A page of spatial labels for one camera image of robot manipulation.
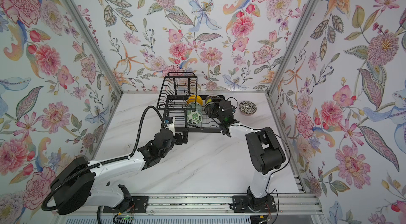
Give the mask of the green leaf pattern bowl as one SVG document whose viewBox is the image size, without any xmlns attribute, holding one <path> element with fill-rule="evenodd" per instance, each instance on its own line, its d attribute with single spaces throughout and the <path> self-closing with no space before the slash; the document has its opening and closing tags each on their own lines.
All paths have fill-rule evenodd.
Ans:
<svg viewBox="0 0 406 224">
<path fill-rule="evenodd" d="M 200 125 L 203 121 L 203 115 L 200 111 L 187 111 L 187 123 L 190 125 Z"/>
</svg>

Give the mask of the yellow plastic bowl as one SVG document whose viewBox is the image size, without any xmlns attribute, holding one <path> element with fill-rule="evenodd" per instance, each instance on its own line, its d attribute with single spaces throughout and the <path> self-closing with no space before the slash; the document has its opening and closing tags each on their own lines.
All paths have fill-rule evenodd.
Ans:
<svg viewBox="0 0 406 224">
<path fill-rule="evenodd" d="M 203 100 L 199 95 L 191 95 L 187 99 L 187 105 L 192 104 L 192 103 L 197 103 L 202 106 Z"/>
</svg>

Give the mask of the black wire dish rack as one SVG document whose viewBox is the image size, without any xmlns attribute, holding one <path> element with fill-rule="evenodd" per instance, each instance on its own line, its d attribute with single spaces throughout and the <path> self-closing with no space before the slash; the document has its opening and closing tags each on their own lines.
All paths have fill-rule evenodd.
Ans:
<svg viewBox="0 0 406 224">
<path fill-rule="evenodd" d="M 191 95 L 198 95 L 198 77 L 193 72 L 169 72 L 163 79 L 157 109 L 163 111 L 164 117 L 175 119 L 177 133 L 220 133 L 219 121 L 209 118 L 202 113 L 203 121 L 200 125 L 187 123 L 187 111 L 195 111 L 187 99 Z"/>
</svg>

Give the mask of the dark blue patterned bowl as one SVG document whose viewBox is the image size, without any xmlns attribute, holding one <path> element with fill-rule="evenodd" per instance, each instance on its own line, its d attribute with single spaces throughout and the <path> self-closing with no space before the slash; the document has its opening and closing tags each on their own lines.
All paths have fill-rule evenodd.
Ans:
<svg viewBox="0 0 406 224">
<path fill-rule="evenodd" d="M 219 107 L 216 104 L 210 104 L 205 106 L 205 113 L 208 117 L 217 117 L 219 113 Z"/>
</svg>

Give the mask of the pink striped ceramic bowl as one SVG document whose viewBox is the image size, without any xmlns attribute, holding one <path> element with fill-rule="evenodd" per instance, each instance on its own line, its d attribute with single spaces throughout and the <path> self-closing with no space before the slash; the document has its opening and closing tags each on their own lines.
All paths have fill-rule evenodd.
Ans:
<svg viewBox="0 0 406 224">
<path fill-rule="evenodd" d="M 205 101 L 206 101 L 206 100 L 209 100 L 209 99 L 213 99 L 213 98 L 219 99 L 220 97 L 219 97 L 218 95 L 208 95 L 208 96 L 205 98 Z"/>
</svg>

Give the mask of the lime green plastic bowl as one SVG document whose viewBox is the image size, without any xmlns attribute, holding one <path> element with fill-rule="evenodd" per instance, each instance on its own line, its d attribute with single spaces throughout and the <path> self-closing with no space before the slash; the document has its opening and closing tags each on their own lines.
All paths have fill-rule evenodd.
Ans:
<svg viewBox="0 0 406 224">
<path fill-rule="evenodd" d="M 215 98 L 209 99 L 205 101 L 205 108 L 208 107 L 209 105 L 213 105 L 215 102 Z"/>
</svg>

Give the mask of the pale mint green bowl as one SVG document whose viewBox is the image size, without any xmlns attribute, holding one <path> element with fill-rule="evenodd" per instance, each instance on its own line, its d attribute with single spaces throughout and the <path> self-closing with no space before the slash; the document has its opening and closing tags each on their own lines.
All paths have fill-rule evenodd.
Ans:
<svg viewBox="0 0 406 224">
<path fill-rule="evenodd" d="M 203 107 L 201 104 L 197 103 L 192 103 L 191 106 L 198 112 L 203 113 Z"/>
</svg>

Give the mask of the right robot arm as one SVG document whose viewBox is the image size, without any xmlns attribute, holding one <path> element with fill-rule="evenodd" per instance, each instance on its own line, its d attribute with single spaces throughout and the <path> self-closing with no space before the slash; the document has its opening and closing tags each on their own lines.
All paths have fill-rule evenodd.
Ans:
<svg viewBox="0 0 406 224">
<path fill-rule="evenodd" d="M 235 107 L 229 100 L 216 100 L 206 107 L 207 115 L 219 121 L 221 133 L 230 138 L 246 140 L 252 166 L 256 172 L 247 188 L 245 200 L 253 211 L 260 211 L 271 199 L 268 187 L 272 171 L 278 171 L 286 161 L 283 147 L 270 127 L 254 129 L 234 118 Z"/>
</svg>

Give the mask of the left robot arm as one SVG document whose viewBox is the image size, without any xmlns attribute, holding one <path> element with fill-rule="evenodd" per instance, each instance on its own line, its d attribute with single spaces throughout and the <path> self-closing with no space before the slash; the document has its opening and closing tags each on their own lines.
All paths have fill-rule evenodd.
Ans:
<svg viewBox="0 0 406 224">
<path fill-rule="evenodd" d="M 175 145 L 188 143 L 188 130 L 176 132 L 174 118 L 159 118 L 161 128 L 154 139 L 141 148 L 136 145 L 127 155 L 104 161 L 74 159 L 51 183 L 41 209 L 66 215 L 85 206 L 109 207 L 118 212 L 133 207 L 133 197 L 121 176 L 149 169 Z"/>
</svg>

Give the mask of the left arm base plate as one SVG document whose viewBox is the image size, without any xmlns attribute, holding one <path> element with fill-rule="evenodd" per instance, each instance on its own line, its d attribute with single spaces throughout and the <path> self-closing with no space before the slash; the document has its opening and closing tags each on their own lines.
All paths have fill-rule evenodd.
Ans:
<svg viewBox="0 0 406 224">
<path fill-rule="evenodd" d="M 104 207 L 102 213 L 146 213 L 148 207 L 148 196 L 132 196 L 132 199 L 124 199 L 115 208 Z"/>
</svg>

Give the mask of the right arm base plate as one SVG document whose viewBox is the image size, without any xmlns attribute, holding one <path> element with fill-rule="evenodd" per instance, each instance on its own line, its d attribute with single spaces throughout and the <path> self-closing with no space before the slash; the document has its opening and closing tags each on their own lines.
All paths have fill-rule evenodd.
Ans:
<svg viewBox="0 0 406 224">
<path fill-rule="evenodd" d="M 275 213 L 277 204 L 274 197 L 267 195 L 263 198 L 256 199 L 250 195 L 234 195 L 229 208 L 234 213 Z"/>
</svg>

